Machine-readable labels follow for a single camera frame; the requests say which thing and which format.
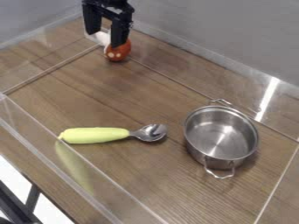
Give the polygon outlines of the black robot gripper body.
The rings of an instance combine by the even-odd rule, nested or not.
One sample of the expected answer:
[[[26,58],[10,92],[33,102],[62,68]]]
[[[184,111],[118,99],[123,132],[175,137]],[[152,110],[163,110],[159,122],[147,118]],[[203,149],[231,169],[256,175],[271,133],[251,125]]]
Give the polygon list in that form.
[[[100,10],[101,18],[109,20],[132,20],[135,8],[128,0],[81,0],[81,5],[82,4],[96,5]]]

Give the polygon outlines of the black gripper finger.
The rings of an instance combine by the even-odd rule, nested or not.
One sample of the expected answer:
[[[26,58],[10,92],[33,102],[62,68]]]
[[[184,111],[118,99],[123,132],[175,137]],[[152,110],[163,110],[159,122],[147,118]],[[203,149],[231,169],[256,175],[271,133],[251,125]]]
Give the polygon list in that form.
[[[101,27],[101,14],[98,7],[92,4],[82,4],[82,20],[85,26],[85,32],[88,35],[94,34],[100,31]]]
[[[128,39],[132,20],[113,20],[110,25],[110,45],[121,46]]]

